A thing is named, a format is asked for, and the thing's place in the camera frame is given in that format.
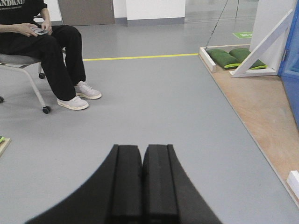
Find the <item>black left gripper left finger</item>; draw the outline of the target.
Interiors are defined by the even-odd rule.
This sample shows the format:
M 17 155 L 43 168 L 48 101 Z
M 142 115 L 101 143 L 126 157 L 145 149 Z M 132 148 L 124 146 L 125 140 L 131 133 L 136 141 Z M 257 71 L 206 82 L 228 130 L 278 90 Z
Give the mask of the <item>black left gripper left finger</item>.
M 114 145 L 92 176 L 29 224 L 140 224 L 142 161 L 133 145 Z

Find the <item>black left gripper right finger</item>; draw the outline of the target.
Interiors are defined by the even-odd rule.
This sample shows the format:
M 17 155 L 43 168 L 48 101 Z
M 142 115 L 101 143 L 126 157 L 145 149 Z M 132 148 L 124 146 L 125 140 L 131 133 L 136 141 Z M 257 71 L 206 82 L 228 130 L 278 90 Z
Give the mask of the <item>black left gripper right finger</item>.
M 149 145 L 143 160 L 146 224 L 220 224 L 184 171 L 173 145 Z

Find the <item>person's left hand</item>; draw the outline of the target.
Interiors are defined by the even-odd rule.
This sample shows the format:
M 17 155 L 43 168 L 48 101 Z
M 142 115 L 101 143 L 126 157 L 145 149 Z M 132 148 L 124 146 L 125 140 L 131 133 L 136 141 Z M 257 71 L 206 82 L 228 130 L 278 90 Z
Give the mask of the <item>person's left hand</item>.
M 44 21 L 44 22 L 41 24 L 41 27 L 42 27 L 42 29 L 48 31 L 48 32 L 47 32 L 48 35 L 52 35 L 53 30 L 52 30 L 52 23 L 51 23 L 51 21 Z

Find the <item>person's right hand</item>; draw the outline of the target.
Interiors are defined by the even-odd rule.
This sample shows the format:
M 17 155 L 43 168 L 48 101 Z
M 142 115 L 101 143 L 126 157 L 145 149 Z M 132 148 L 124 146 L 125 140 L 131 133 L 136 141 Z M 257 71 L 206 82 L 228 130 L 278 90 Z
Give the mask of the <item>person's right hand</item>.
M 30 36 L 37 37 L 38 34 L 35 33 L 32 28 L 37 28 L 37 26 L 35 24 L 31 24 L 31 23 L 14 24 L 11 26 L 12 32 L 20 33 L 27 37 L 30 37 Z

